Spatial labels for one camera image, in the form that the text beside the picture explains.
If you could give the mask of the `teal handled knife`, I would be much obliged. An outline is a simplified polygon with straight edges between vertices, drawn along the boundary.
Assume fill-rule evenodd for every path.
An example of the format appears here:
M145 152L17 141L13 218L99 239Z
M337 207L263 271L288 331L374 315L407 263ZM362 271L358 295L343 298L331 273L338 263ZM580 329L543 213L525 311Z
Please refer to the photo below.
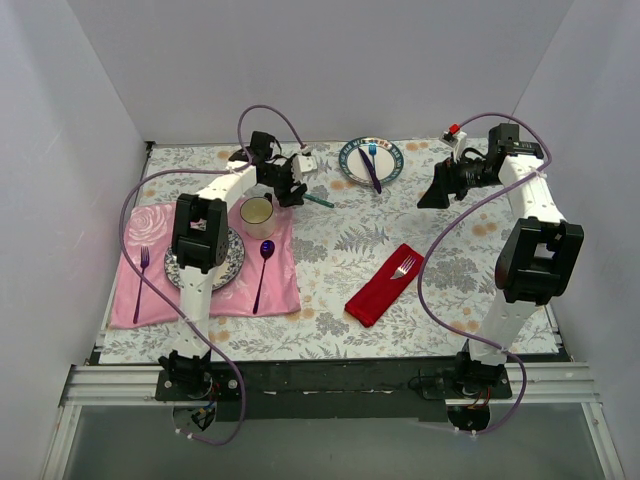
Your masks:
M331 209L335 208L335 205L333 203L331 203L331 202L329 202L327 200L323 200L321 198L318 198L316 196L310 195L310 194L304 194L303 198L305 200L308 200L310 202L322 205L322 206L327 207L327 208L331 208Z

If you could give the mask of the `teal handled fork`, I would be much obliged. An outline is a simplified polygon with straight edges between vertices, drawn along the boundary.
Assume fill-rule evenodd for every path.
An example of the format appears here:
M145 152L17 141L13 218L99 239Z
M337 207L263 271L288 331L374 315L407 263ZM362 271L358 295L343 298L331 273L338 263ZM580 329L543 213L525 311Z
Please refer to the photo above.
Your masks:
M396 280L405 277L408 275L416 264L416 258L412 255L407 256L404 261L395 269L393 275L390 277L391 280Z

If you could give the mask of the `red cloth napkin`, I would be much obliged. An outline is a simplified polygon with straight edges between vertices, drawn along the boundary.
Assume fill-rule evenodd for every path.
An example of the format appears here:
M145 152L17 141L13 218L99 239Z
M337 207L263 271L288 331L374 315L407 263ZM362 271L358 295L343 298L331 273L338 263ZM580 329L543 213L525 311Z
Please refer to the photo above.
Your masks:
M410 255L416 258L416 264L410 273L403 278L391 280L395 269ZM345 311L365 328L372 327L418 275L423 260L424 257L409 245L401 244L373 277L345 304Z

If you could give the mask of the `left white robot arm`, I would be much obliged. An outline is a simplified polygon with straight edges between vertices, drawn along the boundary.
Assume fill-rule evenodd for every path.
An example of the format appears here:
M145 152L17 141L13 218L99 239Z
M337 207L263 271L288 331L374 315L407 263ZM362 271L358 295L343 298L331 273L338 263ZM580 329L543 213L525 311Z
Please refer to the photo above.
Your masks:
M179 196L171 250L182 282L179 309L186 316L171 353L159 359L173 387L200 400L214 387L209 372L211 347L204 340L212 285L229 250L228 213L240 206L248 235L268 240L276 231L275 203L303 203L307 187L297 158L276 154L280 144L268 133L252 133L249 147L229 159L231 172L195 194Z

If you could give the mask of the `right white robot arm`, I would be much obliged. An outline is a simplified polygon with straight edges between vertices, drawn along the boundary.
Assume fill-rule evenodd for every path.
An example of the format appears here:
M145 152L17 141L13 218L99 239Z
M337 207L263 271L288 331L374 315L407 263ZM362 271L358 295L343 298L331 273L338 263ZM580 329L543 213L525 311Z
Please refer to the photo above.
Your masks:
M500 186L515 217L496 261L493 303L478 332L468 335L451 375L454 389L471 398L505 382L509 348L529 318L566 290L584 230L556 206L543 172L547 151L538 142L522 140L519 125L491 128L486 153L473 157L458 125L445 130L441 139L452 153L435 165L418 208L446 209L473 188Z

